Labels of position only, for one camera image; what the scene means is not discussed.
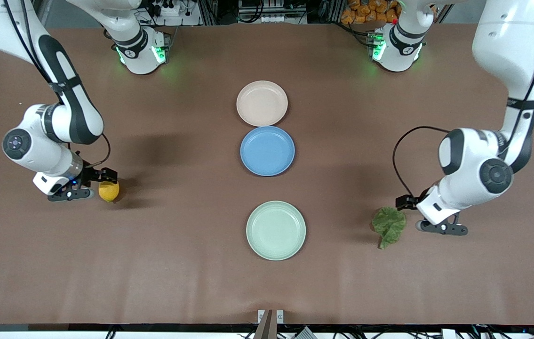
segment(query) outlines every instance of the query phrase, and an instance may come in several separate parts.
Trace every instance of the lemon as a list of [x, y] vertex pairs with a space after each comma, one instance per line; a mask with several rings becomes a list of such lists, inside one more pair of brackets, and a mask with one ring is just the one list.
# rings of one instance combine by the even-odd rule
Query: lemon
[[112, 202], [118, 197], [120, 191], [120, 185], [112, 182], [99, 183], [99, 196], [107, 202]]

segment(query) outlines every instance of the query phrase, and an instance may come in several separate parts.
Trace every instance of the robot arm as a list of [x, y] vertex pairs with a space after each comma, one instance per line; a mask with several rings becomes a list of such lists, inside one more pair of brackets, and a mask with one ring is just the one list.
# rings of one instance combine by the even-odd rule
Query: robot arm
[[488, 0], [472, 45], [476, 62], [508, 88], [499, 131], [454, 129], [438, 148], [445, 176], [417, 204], [426, 225], [505, 193], [529, 161], [534, 128], [534, 0]]
[[[33, 182], [47, 195], [75, 178], [84, 178], [85, 185], [101, 177], [63, 144], [95, 142], [103, 133], [104, 121], [66, 51], [43, 28], [28, 0], [0, 0], [0, 50], [37, 66], [60, 100], [29, 107], [22, 122], [5, 135], [5, 155], [37, 172]], [[113, 171], [110, 180], [116, 181]]]
[[164, 33], [142, 27], [132, 9], [142, 0], [67, 0], [87, 12], [110, 34], [120, 61], [135, 74], [147, 74], [166, 62]]
[[375, 40], [372, 59], [385, 69], [401, 72], [419, 57], [422, 41], [434, 21], [430, 5], [456, 4], [465, 0], [400, 0], [403, 12], [396, 24], [385, 24], [375, 31], [382, 40]]

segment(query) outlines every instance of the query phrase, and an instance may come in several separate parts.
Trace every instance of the table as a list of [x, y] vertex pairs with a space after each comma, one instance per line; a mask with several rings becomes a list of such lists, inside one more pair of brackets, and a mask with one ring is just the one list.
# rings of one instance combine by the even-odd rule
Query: table
[[[103, 114], [106, 165], [126, 193], [49, 203], [0, 150], [0, 323], [238, 323], [274, 308], [288, 323], [534, 324], [534, 150], [504, 196], [462, 213], [468, 236], [418, 232], [417, 212], [385, 250], [370, 230], [404, 193], [391, 152], [405, 131], [501, 126], [506, 90], [473, 60], [474, 32], [434, 25], [417, 63], [388, 73], [333, 25], [189, 27], [168, 65], [138, 76], [101, 30], [55, 31]], [[296, 159], [275, 178], [239, 160], [252, 127], [235, 98], [255, 80], [290, 101], [278, 126]], [[0, 143], [29, 105], [55, 100], [32, 65], [0, 52]], [[399, 148], [417, 193], [442, 176], [442, 137], [418, 131]], [[101, 141], [76, 148], [105, 154]], [[283, 262], [246, 241], [246, 219], [269, 200], [307, 223]]]

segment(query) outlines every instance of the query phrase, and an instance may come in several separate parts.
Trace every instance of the black bracket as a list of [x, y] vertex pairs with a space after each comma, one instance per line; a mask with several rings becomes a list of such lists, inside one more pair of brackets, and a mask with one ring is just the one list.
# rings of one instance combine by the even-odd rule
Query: black bracket
[[401, 195], [396, 198], [396, 210], [417, 210], [419, 201], [413, 195]]
[[49, 87], [59, 95], [62, 95], [65, 91], [70, 91], [74, 87], [82, 84], [80, 82], [80, 77], [76, 75], [75, 77], [71, 79], [67, 79], [66, 81], [63, 81], [62, 83], [48, 83]]
[[459, 212], [453, 215], [453, 221], [448, 220], [439, 223], [438, 225], [432, 225], [427, 220], [420, 220], [415, 224], [418, 230], [430, 233], [438, 234], [450, 234], [450, 235], [466, 235], [467, 227], [459, 223]]
[[91, 182], [112, 182], [118, 181], [118, 173], [108, 167], [96, 170], [93, 167], [86, 167], [89, 163], [83, 161], [83, 170], [80, 174], [64, 185], [54, 195], [48, 195], [50, 202], [70, 202], [76, 199], [93, 198]]

